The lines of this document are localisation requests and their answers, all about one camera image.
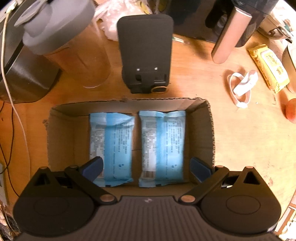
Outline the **red yellow apple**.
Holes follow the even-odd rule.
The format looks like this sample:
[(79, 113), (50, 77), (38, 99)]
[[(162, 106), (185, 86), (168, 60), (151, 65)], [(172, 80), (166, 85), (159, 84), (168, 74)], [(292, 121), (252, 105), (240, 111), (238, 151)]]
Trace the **red yellow apple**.
[(291, 123), (296, 123), (296, 98), (287, 102), (285, 106), (285, 116)]

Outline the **yellow wet wipes pack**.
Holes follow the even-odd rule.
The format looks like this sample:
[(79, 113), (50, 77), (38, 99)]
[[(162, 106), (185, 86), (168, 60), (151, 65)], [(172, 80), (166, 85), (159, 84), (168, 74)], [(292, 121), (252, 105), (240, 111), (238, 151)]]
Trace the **yellow wet wipes pack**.
[(290, 79), (286, 69), (280, 59), (266, 44), (249, 48), (247, 51), (273, 93), (279, 93), (289, 84)]

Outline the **open cardboard box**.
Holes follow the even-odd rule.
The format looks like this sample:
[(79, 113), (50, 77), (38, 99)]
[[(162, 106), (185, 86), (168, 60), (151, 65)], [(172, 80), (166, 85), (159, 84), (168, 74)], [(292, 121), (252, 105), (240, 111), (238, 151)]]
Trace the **open cardboard box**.
[[(142, 172), (140, 119), (141, 110), (155, 110), (163, 113), (186, 111), (184, 150), (184, 183), (160, 187), (139, 187)], [(196, 184), (190, 172), (189, 162), (198, 157), (209, 166), (214, 165), (215, 138), (210, 103), (196, 98), (156, 98), (110, 101), (77, 102), (57, 105), (50, 110), (47, 126), (48, 165), (52, 171), (63, 171), (70, 165), (81, 166), (89, 161), (90, 113), (124, 113), (135, 117), (132, 143), (133, 182), (110, 187), (106, 190), (121, 196), (180, 196)]]

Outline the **white enamel bowl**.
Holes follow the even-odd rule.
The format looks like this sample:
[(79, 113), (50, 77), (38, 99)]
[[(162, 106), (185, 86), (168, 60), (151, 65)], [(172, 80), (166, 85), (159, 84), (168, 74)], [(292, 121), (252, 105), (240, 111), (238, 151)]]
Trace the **white enamel bowl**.
[(295, 64), (295, 43), (288, 44), (282, 54), (282, 64), (288, 73), (290, 80), (287, 88), (290, 92), (296, 92), (296, 64)]

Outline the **grey rice cooker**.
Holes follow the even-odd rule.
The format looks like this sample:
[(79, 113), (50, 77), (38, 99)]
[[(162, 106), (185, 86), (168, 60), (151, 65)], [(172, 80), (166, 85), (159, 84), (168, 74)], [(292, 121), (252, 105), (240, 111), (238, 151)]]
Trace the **grey rice cooker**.
[(59, 68), (44, 56), (33, 54), (22, 41), (23, 27), (16, 20), (34, 1), (17, 1), (9, 14), (4, 44), (4, 73), (14, 103), (35, 102), (52, 88)]

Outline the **dark blue air fryer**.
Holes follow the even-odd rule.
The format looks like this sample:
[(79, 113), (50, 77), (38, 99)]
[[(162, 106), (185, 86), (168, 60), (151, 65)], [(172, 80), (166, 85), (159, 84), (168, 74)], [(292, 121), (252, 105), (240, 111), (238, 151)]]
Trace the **dark blue air fryer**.
[(148, 4), (154, 14), (172, 17), (176, 34), (214, 43), (212, 60), (222, 64), (234, 48), (245, 45), (277, 1), (162, 0)]

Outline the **blue snack pack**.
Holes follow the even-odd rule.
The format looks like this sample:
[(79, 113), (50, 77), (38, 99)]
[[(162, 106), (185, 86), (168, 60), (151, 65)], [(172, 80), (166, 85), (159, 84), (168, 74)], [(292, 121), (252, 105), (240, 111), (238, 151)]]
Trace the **blue snack pack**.
[(130, 183), (135, 117), (122, 113), (90, 114), (89, 156), (103, 159), (103, 170), (93, 181), (99, 187)]
[(184, 182), (186, 112), (141, 110), (142, 173), (140, 187)]

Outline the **black phone stand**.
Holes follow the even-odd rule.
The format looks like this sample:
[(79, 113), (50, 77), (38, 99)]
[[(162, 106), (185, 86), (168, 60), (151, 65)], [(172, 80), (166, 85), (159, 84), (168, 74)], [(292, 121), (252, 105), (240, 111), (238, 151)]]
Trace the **black phone stand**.
[(168, 90), (173, 27), (168, 15), (124, 16), (118, 20), (121, 76), (131, 93)]

